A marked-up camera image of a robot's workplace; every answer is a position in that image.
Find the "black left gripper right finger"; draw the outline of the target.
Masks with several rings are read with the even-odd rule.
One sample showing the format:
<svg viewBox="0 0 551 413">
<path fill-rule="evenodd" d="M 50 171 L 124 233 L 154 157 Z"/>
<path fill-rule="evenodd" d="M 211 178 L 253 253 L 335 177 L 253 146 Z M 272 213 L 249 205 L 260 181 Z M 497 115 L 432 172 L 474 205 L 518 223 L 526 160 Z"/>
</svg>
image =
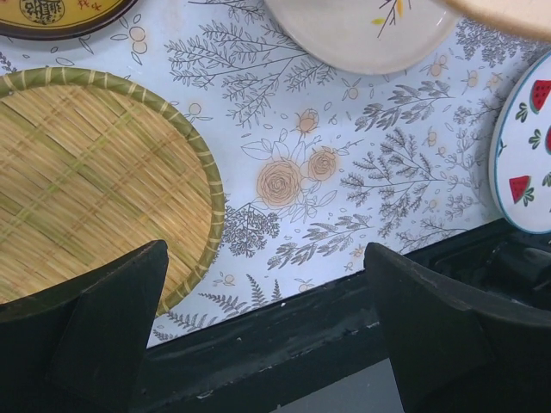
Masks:
<svg viewBox="0 0 551 413">
<path fill-rule="evenodd" d="M 406 412 L 548 412 L 550 313 L 482 292 L 379 243 L 365 249 Z"/>
</svg>

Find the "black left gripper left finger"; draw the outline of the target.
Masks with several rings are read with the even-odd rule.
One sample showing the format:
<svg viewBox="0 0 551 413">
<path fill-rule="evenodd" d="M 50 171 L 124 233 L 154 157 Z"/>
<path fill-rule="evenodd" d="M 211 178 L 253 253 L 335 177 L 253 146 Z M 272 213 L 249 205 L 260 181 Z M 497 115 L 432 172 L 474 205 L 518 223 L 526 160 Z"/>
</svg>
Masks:
<svg viewBox="0 0 551 413">
<path fill-rule="evenodd" d="M 127 412 L 169 263 L 155 240 L 1 306 L 3 412 Z"/>
</svg>

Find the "white watermelon pattern plate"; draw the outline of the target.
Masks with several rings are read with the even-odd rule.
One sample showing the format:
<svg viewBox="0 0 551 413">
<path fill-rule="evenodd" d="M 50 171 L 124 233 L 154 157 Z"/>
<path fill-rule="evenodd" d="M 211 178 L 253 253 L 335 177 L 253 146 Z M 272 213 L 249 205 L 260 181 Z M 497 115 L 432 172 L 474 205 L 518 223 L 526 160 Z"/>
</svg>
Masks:
<svg viewBox="0 0 551 413">
<path fill-rule="evenodd" d="M 488 178 L 503 217 L 530 234 L 550 233 L 550 55 L 517 81 L 494 128 Z"/>
</svg>

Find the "tan bird painted plate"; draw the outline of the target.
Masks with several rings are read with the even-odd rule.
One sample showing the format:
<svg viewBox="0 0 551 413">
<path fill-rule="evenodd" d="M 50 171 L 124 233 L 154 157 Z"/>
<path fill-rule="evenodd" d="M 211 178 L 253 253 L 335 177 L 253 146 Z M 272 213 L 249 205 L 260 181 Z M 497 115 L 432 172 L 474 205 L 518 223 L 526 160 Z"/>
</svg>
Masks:
<svg viewBox="0 0 551 413">
<path fill-rule="evenodd" d="M 445 0 L 454 11 L 507 34 L 550 41 L 550 0 Z"/>
</svg>

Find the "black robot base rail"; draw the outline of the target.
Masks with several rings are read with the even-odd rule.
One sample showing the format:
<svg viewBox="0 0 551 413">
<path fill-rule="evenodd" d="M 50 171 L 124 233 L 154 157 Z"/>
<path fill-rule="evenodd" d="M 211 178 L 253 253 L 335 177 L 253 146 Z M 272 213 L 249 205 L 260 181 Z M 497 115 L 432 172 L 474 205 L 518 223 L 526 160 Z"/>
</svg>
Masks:
<svg viewBox="0 0 551 413">
<path fill-rule="evenodd" d="M 550 313 L 549 235 L 498 220 L 402 256 Z M 268 412 L 383 360 L 390 361 L 364 267 L 147 350 L 130 409 Z"/>
</svg>

